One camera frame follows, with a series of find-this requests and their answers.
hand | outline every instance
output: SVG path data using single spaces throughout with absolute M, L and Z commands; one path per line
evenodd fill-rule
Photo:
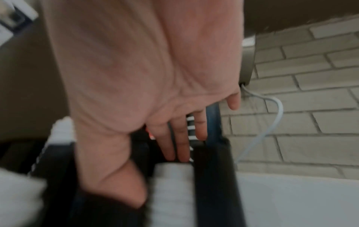
M 74 120 L 82 187 L 134 207 L 144 181 L 129 134 L 146 124 L 168 160 L 189 160 L 186 114 L 205 140 L 205 107 L 239 108 L 242 0 L 43 1 Z

white cable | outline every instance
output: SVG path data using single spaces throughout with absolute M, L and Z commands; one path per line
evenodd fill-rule
M 266 96 L 262 96 L 262 95 L 259 95 L 257 93 L 254 93 L 254 92 L 251 92 L 249 91 L 248 89 L 246 89 L 244 87 L 244 85 L 241 85 L 241 88 L 243 88 L 243 90 L 247 93 L 249 93 L 250 95 L 254 96 L 254 97 L 257 97 L 257 98 L 261 98 L 261 99 L 264 99 L 264 100 L 269 100 L 269 101 L 272 101 L 272 102 L 275 102 L 278 106 L 278 114 L 273 122 L 273 124 L 271 126 L 269 126 L 267 128 L 266 131 L 262 132 L 261 134 L 257 135 L 252 141 L 251 143 L 247 146 L 247 148 L 239 155 L 239 157 L 236 159 L 235 163 L 239 163 L 245 156 L 248 155 L 248 153 L 250 152 L 250 150 L 256 146 L 257 144 L 259 144 L 271 131 L 273 131 L 278 123 L 280 122 L 280 120 L 282 119 L 283 117 L 283 104 L 282 102 L 275 98 L 275 97 L 266 97 Z

